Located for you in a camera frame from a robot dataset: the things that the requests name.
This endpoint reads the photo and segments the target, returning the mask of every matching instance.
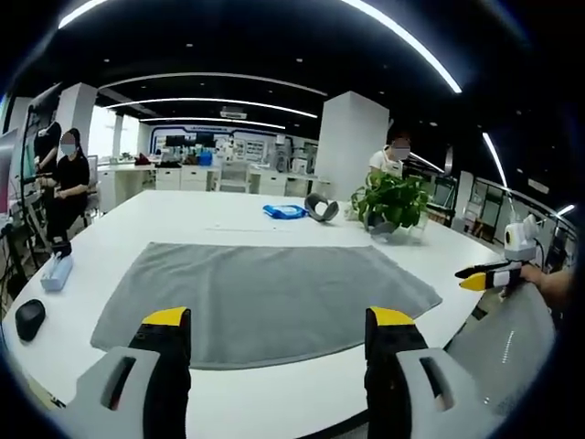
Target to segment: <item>potted plant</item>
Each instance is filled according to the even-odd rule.
[[[396,228],[416,226],[429,201],[422,184],[421,177],[403,179],[373,171],[367,175],[366,185],[351,196],[351,204],[366,230],[382,222]]]

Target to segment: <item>window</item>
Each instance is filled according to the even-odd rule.
[[[116,113],[102,107],[93,107],[90,125],[89,155],[99,158],[112,156],[113,127],[116,124]]]
[[[122,137],[120,138],[120,154],[138,154],[138,119],[124,116],[122,120]]]

